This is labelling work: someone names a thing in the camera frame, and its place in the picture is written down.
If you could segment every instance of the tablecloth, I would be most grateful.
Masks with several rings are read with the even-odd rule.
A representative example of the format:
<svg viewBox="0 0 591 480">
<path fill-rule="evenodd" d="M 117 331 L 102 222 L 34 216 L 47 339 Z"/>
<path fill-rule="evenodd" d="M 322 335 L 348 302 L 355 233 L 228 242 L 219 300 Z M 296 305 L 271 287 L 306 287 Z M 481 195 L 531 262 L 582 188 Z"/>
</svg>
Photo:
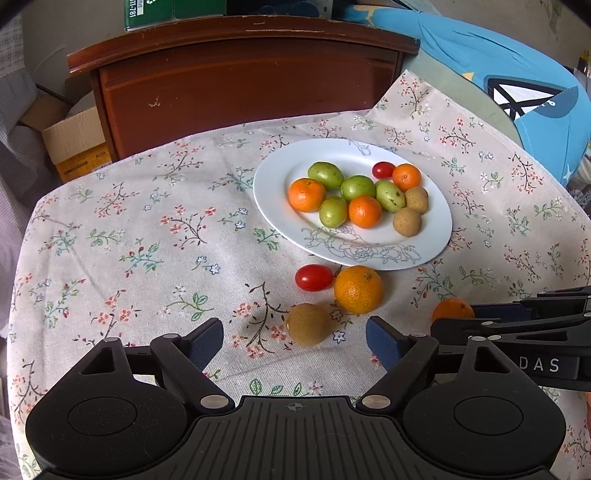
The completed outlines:
<svg viewBox="0 0 591 480">
<path fill-rule="evenodd" d="M 339 266 L 284 239 L 254 202 L 261 160 L 314 137 L 397 151 L 450 205 L 453 233 L 440 256 L 381 273 L 387 294 L 375 314 L 403 333 L 428 332 L 434 306 L 453 296 L 503 302 L 591 281 L 591 223 L 576 202 L 511 140 L 409 72 L 366 115 L 280 119 L 182 138 L 62 186 L 38 203 L 29 222 L 8 345 L 25 478 L 39 472 L 25 438 L 27 414 L 106 336 L 146 345 L 218 317 L 225 342 L 206 375 L 236 401 L 344 394 L 355 402 L 384 375 L 365 343 L 366 316 L 339 309 L 331 290 L 306 293 L 294 285 L 300 266 Z M 351 254 L 360 263 L 368 255 L 363 248 Z M 325 306 L 338 322 L 315 348 L 295 345 L 283 324 L 290 306 L 302 302 Z M 545 390 L 568 425 L 553 472 L 588 478 L 584 397 Z"/>
</svg>

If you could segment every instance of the cardboard box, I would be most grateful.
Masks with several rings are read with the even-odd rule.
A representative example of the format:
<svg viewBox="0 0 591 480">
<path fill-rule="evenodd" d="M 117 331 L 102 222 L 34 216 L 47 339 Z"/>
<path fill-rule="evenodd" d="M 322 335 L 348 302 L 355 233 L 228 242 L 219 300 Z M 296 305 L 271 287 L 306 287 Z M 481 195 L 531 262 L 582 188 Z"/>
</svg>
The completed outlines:
<svg viewBox="0 0 591 480">
<path fill-rule="evenodd" d="M 124 0 L 124 5 L 126 30 L 173 19 L 174 0 Z"/>
<path fill-rule="evenodd" d="M 226 14 L 226 0 L 174 0 L 178 19 Z"/>
<path fill-rule="evenodd" d="M 64 183 L 112 163 L 95 106 L 46 128 L 41 134 Z"/>
<path fill-rule="evenodd" d="M 41 95 L 21 117 L 21 123 L 38 132 L 63 120 L 70 105 L 51 95 Z"/>
</svg>

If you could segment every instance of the blue fabric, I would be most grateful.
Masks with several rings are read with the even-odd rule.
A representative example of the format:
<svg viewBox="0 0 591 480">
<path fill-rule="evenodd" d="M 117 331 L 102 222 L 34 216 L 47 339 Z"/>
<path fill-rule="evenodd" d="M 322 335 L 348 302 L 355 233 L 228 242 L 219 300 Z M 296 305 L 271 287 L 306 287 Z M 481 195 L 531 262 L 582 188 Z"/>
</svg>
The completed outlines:
<svg viewBox="0 0 591 480">
<path fill-rule="evenodd" d="M 398 346 L 398 341 L 371 318 L 365 326 L 365 340 L 369 349 L 378 357 L 386 370 L 390 370 L 400 361 L 401 349 Z"/>
<path fill-rule="evenodd" d="M 579 81 L 543 53 L 504 35 L 450 18 L 396 8 L 356 9 L 339 20 L 418 38 L 421 48 L 458 74 L 473 73 L 485 92 L 489 77 L 552 86 L 563 93 L 515 121 L 524 149 L 562 185 L 579 166 L 591 137 L 591 102 Z"/>
</svg>

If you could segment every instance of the green box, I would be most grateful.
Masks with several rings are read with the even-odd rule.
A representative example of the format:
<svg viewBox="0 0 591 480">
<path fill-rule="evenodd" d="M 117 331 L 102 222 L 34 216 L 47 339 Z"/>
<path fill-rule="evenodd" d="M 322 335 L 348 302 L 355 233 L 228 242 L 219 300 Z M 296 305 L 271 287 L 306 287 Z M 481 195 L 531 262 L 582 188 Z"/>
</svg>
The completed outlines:
<svg viewBox="0 0 591 480">
<path fill-rule="evenodd" d="M 174 0 L 124 0 L 125 29 L 167 22 L 174 16 Z"/>
<path fill-rule="evenodd" d="M 226 0 L 174 0 L 175 18 L 225 15 Z"/>
</svg>

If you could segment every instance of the metal screw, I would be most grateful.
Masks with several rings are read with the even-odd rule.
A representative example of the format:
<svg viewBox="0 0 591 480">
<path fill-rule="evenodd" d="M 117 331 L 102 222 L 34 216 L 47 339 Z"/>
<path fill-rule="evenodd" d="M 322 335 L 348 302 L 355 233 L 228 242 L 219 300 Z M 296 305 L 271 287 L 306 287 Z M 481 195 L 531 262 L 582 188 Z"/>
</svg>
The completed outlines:
<svg viewBox="0 0 591 480">
<path fill-rule="evenodd" d="M 380 410 L 389 407 L 390 399 L 383 395 L 368 395 L 361 401 L 361 403 L 372 410 Z"/>
<path fill-rule="evenodd" d="M 223 395 L 208 395 L 201 399 L 201 405 L 209 410 L 226 407 L 230 401 Z"/>
</svg>

